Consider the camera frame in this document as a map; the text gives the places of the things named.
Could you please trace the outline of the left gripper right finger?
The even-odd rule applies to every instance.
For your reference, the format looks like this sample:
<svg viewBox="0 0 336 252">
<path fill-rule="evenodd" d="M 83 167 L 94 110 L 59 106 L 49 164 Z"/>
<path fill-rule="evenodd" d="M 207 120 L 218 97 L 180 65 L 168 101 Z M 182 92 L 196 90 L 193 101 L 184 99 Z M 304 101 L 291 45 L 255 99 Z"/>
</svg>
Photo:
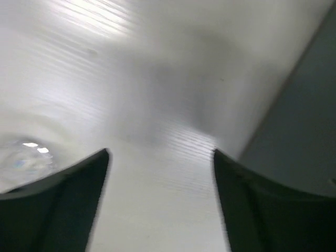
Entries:
<svg viewBox="0 0 336 252">
<path fill-rule="evenodd" d="M 335 251 L 335 197 L 284 186 L 219 149 L 213 171 L 231 251 Z"/>
</svg>

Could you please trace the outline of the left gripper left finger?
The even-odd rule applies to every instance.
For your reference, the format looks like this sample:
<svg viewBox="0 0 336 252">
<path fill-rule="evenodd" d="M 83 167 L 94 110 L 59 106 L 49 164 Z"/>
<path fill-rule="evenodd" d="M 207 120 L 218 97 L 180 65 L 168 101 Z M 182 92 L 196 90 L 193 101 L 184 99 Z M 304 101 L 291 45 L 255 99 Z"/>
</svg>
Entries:
<svg viewBox="0 0 336 252">
<path fill-rule="evenodd" d="M 102 149 L 1 194 L 1 251 L 85 251 L 109 171 Z"/>
</svg>

